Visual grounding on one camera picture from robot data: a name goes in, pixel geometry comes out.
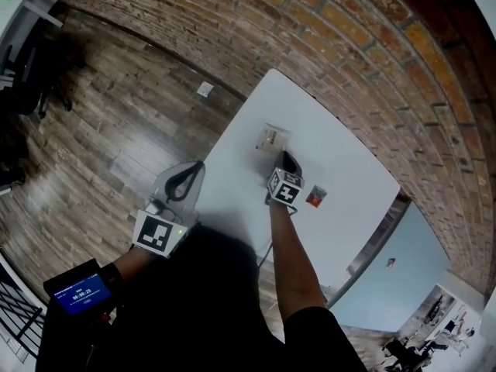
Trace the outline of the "black metal railing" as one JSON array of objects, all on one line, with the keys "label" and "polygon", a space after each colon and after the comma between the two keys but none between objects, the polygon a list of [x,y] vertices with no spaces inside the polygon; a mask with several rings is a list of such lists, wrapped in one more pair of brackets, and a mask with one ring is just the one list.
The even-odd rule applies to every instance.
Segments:
[{"label": "black metal railing", "polygon": [[33,372],[47,307],[0,252],[0,369]]}]

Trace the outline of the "white desk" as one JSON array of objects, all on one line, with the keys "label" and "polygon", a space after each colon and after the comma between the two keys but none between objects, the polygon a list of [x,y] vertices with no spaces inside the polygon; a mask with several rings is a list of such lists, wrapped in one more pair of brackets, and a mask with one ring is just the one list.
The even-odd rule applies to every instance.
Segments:
[{"label": "white desk", "polygon": [[42,9],[30,0],[0,0],[0,45],[23,11],[31,12],[37,19],[43,19],[58,28],[64,25],[49,13],[49,9]]}]

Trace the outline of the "black office chair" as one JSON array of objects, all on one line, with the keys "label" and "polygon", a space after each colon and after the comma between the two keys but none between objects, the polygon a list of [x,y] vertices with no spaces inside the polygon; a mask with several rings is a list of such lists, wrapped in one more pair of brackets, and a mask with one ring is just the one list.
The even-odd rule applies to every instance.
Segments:
[{"label": "black office chair", "polygon": [[69,70],[64,63],[61,48],[55,40],[35,40],[27,52],[16,62],[11,62],[9,46],[0,59],[0,76],[11,81],[0,90],[0,112],[30,115],[38,112],[46,117],[46,103],[50,96],[58,99],[66,111],[72,110],[69,101],[60,89],[60,76]]}]

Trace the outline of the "person's left forearm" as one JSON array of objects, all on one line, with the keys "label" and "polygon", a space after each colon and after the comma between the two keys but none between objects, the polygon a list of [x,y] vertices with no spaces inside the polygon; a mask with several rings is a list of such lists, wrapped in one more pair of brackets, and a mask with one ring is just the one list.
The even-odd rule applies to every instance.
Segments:
[{"label": "person's left forearm", "polygon": [[156,256],[148,250],[134,246],[127,253],[114,260],[113,264],[122,280],[129,282],[147,269],[154,262]]}]

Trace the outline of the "person's right forearm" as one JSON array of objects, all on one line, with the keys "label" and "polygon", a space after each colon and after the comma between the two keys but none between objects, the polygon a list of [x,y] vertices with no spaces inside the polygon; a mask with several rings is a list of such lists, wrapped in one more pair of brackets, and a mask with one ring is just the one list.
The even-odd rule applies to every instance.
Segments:
[{"label": "person's right forearm", "polygon": [[269,210],[277,302],[285,321],[302,309],[323,308],[325,298],[287,206],[272,200]]}]

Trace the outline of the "black wrist screen device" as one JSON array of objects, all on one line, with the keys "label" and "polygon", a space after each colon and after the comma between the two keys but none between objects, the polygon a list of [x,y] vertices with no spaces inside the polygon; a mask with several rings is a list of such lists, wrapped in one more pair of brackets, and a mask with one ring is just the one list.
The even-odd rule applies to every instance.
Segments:
[{"label": "black wrist screen device", "polygon": [[52,277],[43,283],[43,289],[66,315],[74,318],[110,313],[115,306],[110,284],[96,259]]}]

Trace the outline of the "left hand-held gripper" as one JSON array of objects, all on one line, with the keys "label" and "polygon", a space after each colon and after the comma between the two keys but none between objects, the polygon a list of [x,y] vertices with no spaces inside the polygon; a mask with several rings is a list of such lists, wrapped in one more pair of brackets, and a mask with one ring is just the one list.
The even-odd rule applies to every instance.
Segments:
[{"label": "left hand-held gripper", "polygon": [[[133,231],[133,247],[169,258],[198,223],[194,210],[205,177],[203,161],[180,163],[164,170],[153,183],[149,202],[138,211]],[[180,208],[174,211],[165,204]]]}]

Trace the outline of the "person's black clothing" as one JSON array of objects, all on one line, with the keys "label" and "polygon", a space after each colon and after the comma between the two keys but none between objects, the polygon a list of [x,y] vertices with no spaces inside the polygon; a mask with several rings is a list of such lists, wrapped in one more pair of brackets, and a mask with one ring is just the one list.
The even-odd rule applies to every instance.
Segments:
[{"label": "person's black clothing", "polygon": [[113,263],[99,274],[115,321],[100,334],[51,301],[36,372],[367,372],[325,308],[297,311],[275,337],[254,252],[213,229],[197,227],[129,280]]}]

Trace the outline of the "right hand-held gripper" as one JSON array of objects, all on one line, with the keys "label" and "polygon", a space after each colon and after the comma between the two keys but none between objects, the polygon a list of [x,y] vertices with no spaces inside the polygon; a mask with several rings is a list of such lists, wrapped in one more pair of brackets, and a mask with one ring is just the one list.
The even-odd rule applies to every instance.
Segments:
[{"label": "right hand-held gripper", "polygon": [[275,200],[283,205],[293,206],[304,183],[300,164],[290,153],[282,150],[267,182],[265,204],[269,205],[271,200]]}]

